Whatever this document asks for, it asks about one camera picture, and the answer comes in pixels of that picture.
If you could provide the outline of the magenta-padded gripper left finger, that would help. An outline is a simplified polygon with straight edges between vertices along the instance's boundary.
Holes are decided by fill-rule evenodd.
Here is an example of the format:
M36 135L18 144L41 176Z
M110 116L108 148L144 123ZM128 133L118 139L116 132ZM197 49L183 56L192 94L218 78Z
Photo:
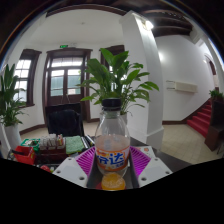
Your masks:
M96 165L94 147L76 157L67 157L53 174L80 187L89 189L101 188L101 173Z

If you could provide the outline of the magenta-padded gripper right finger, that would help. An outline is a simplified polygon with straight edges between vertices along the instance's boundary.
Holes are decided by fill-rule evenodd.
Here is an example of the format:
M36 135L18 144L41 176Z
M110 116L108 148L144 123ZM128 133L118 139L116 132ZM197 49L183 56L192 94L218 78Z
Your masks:
M127 188L136 189L172 174L151 146L130 147Z

